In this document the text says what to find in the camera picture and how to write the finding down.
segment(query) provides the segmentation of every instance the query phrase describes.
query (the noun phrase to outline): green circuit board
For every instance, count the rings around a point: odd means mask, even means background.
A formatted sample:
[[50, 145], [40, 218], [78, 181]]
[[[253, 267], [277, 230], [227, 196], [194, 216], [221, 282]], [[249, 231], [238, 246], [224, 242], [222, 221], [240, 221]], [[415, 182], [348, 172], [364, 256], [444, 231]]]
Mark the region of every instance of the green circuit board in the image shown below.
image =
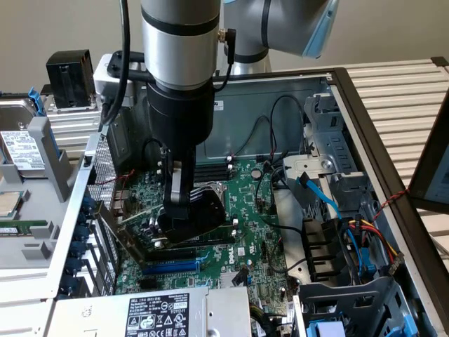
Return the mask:
[[[232, 286], [231, 280], [241, 270], [247, 267], [248, 295], [251, 303], [261, 305], [266, 312], [286, 314], [288, 299], [293, 292], [287, 284], [285, 275], [276, 274], [262, 259], [262, 242], [271, 252], [280, 239], [278, 230], [264, 224], [256, 209], [255, 188], [257, 181], [251, 178], [253, 168], [262, 169], [262, 164], [254, 160], [239, 161], [234, 165], [233, 178], [222, 182], [224, 186], [223, 201], [228, 216], [228, 223], [237, 217], [239, 228], [232, 237], [232, 243], [215, 244], [196, 247], [196, 256], [204, 258], [199, 272], [176, 272], [170, 274], [152, 275], [156, 277], [157, 288], [152, 290], [168, 290], [209, 286], [211, 289]], [[146, 238], [140, 224], [142, 219], [156, 216], [162, 204], [161, 182], [154, 173], [145, 173], [130, 181], [130, 191], [134, 198], [135, 216], [125, 220], [121, 225], [127, 228], [149, 250], [154, 244]], [[264, 201], [264, 213], [271, 205], [271, 192], [268, 176], [262, 181], [258, 197]], [[277, 216], [265, 216], [270, 222], [276, 223]], [[204, 237], [212, 239], [229, 239], [234, 228], [230, 225], [220, 227]], [[273, 257], [273, 264], [279, 268], [285, 267], [282, 254]], [[129, 257], [122, 259], [116, 283], [116, 294], [135, 293], [141, 291], [138, 281], [144, 279], [141, 269]], [[286, 288], [287, 295], [280, 296], [280, 289]]]

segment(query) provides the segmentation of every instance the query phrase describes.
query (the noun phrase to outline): black box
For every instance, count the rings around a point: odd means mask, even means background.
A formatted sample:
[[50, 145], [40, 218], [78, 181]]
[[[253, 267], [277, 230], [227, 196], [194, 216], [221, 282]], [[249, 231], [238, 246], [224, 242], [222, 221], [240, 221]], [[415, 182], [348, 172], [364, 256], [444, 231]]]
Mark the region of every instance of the black box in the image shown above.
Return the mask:
[[82, 51], [58, 51], [47, 61], [47, 73], [56, 107], [89, 107], [95, 95], [91, 54]]

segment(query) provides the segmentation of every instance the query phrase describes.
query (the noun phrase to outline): wall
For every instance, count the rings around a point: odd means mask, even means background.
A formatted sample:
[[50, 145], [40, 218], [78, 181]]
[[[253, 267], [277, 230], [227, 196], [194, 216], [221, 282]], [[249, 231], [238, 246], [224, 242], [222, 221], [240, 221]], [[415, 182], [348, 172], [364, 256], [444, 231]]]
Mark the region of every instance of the wall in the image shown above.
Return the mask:
[[[141, 51], [140, 1], [128, 2], [131, 47]], [[89, 48], [95, 67], [102, 54], [121, 47], [118, 0], [1, 0], [0, 8], [3, 91], [41, 88], [48, 82], [45, 63], [55, 51]], [[448, 0], [340, 0], [334, 29], [320, 59], [303, 60], [273, 51], [272, 67], [280, 70], [436, 55], [449, 59], [448, 13]]]

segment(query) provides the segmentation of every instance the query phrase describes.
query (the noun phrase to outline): warning label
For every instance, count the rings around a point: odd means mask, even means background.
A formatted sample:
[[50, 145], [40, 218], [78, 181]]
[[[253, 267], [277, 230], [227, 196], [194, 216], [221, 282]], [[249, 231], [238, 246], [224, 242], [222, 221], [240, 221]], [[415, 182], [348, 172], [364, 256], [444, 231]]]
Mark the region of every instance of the warning label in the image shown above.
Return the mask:
[[132, 298], [125, 337], [188, 337], [189, 294]]
[[28, 131], [2, 131], [4, 145], [18, 170], [44, 170], [36, 141]]

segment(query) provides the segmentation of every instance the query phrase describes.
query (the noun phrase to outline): motherboard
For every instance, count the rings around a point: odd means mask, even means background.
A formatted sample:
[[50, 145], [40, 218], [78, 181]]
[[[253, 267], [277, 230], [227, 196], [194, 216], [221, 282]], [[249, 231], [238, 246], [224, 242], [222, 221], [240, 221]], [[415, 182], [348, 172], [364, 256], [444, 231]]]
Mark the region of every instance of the motherboard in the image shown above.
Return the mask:
[[[247, 286], [251, 303], [265, 312], [288, 314], [288, 303], [295, 293], [294, 282], [285, 274], [275, 273], [268, 265], [267, 254], [281, 239], [279, 231], [266, 225], [260, 213], [271, 223], [277, 222], [269, 177], [252, 175], [262, 170], [255, 160], [242, 160], [234, 164], [228, 181], [210, 181], [199, 184], [214, 188], [227, 212], [227, 222], [201, 237], [171, 247], [170, 252], [187, 251], [196, 256], [198, 270], [176, 271], [176, 261], [169, 261], [174, 272], [144, 276], [141, 268], [125, 255], [116, 283], [116, 294], [148, 290], [168, 290], [208, 286], [210, 289]], [[255, 190], [264, 180], [255, 199]], [[156, 252], [154, 242], [146, 235], [148, 219], [153, 222], [162, 205], [163, 188], [156, 172], [146, 172], [130, 181], [130, 208], [132, 214], [121, 225], [126, 226], [150, 252]], [[278, 269], [286, 266], [283, 254], [272, 256]]]

